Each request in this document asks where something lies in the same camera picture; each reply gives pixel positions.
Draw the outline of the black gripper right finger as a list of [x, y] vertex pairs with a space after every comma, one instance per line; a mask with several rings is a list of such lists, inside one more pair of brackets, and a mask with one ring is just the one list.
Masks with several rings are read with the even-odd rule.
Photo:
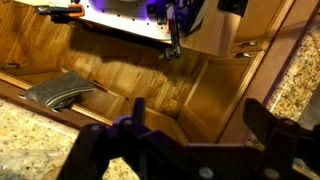
[[277, 118], [254, 98], [245, 101], [243, 121], [264, 146], [256, 166], [264, 180], [306, 180], [293, 168], [295, 159], [320, 174], [319, 125], [309, 130], [291, 119]]

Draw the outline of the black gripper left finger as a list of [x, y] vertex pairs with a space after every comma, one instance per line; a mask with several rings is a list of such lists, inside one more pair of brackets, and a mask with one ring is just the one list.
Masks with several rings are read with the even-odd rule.
[[136, 98], [131, 115], [118, 117], [109, 128], [99, 123], [84, 126], [74, 142], [57, 180], [102, 180], [109, 163], [123, 158], [135, 173], [140, 171], [140, 155], [135, 137], [126, 127], [141, 124], [145, 117], [145, 100]]

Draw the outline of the white robot base platform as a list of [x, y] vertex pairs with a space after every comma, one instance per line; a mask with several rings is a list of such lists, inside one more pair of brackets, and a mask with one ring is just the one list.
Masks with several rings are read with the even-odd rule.
[[170, 40], [169, 21], [179, 36], [190, 34], [204, 19], [208, 0], [15, 0], [33, 7], [71, 8], [75, 18], [155, 40]]

